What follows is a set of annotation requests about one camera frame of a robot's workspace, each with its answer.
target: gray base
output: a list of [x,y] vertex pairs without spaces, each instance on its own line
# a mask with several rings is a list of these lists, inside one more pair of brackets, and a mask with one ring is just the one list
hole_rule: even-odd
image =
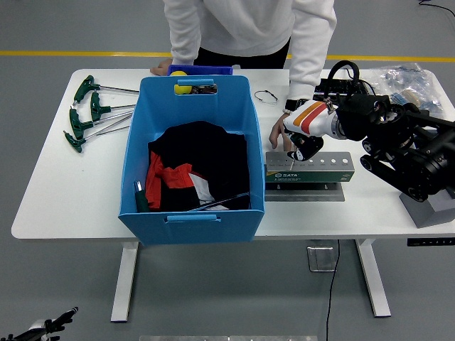
[[299,189],[287,188],[282,184],[281,189],[272,189],[272,184],[266,183],[265,201],[344,201],[343,188],[341,183],[300,183],[294,184]]
[[146,336],[139,341],[318,341],[317,336]]
[[455,219],[455,198],[450,190],[440,190],[424,202],[417,202],[403,193],[400,199],[418,228],[444,224]]

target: white hoodie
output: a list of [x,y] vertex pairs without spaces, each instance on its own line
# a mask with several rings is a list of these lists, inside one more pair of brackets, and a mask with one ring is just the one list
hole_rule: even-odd
[[334,0],[164,0],[174,64],[199,47],[224,55],[269,55],[291,37],[288,99],[312,99],[336,26]]

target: white table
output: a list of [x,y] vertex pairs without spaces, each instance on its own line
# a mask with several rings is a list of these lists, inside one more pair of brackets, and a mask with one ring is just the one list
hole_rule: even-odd
[[[361,70],[360,77],[368,75]],[[289,89],[288,70],[236,70],[250,80],[251,91],[269,90],[276,106],[253,98],[259,117],[264,152],[271,151],[270,130],[281,116]],[[455,109],[433,76],[447,117]],[[81,82],[93,75],[104,86],[138,90],[148,70],[78,70],[72,75],[11,228],[19,239],[108,239],[123,243],[122,262],[112,309],[112,322],[126,322],[137,257],[137,238],[117,218],[127,132],[97,136],[77,153],[63,130],[71,132],[70,105]],[[336,77],[346,77],[344,71]],[[101,91],[101,105],[133,104],[137,95]],[[77,105],[81,121],[89,121],[90,96]],[[361,143],[325,138],[322,151],[349,151],[355,174],[343,183],[345,202],[266,202],[265,216],[255,239],[355,239],[375,316],[390,316],[375,262],[372,242],[377,238],[453,237],[455,222],[417,229],[402,205],[400,192],[367,172],[358,161],[365,154]]]

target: green handle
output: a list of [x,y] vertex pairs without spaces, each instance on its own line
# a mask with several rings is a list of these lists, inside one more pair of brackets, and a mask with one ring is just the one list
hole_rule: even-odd
[[92,128],[94,126],[93,122],[81,122],[79,120],[79,114],[77,114],[76,109],[70,109],[70,123],[71,128],[73,128],[74,136],[77,140],[80,140],[84,137],[84,130]]
[[136,209],[138,213],[150,212],[149,202],[145,198],[145,190],[140,190],[134,194],[136,198]]
[[100,105],[100,94],[97,92],[92,93],[92,99],[90,100],[90,112],[92,114],[93,121],[99,121],[101,115],[111,112],[111,107],[101,107]]
[[66,141],[68,141],[68,143],[78,152],[78,153],[82,153],[82,145],[86,142],[85,139],[81,139],[81,140],[76,140],[74,137],[72,137],[69,133],[67,133],[66,131],[63,131],[63,133],[65,133],[65,138],[66,138]]
[[94,83],[95,79],[93,78],[92,75],[88,75],[87,78],[84,79],[82,84],[79,86],[79,89],[77,89],[76,95],[74,96],[74,100],[77,103],[80,103],[84,99],[84,96],[90,91],[90,90],[99,90],[100,85]]

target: gray concrete floor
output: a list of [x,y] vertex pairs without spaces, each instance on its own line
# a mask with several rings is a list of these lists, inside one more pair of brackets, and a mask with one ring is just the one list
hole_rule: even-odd
[[[330,55],[454,57],[455,18],[417,0],[336,2]],[[455,9],[453,1],[432,3]],[[161,1],[0,1],[0,50],[169,50]],[[110,242],[14,239],[11,226],[71,74],[149,68],[160,58],[0,56],[0,337],[77,305],[62,340],[140,335],[318,335],[330,274],[308,270],[313,241],[141,249],[129,322],[109,321],[121,257]],[[335,60],[329,60],[330,67]],[[397,65],[386,60],[360,67]],[[455,64],[421,63],[455,101]],[[353,241],[341,241],[330,340],[453,340],[454,249],[377,240],[392,311],[373,317]]]

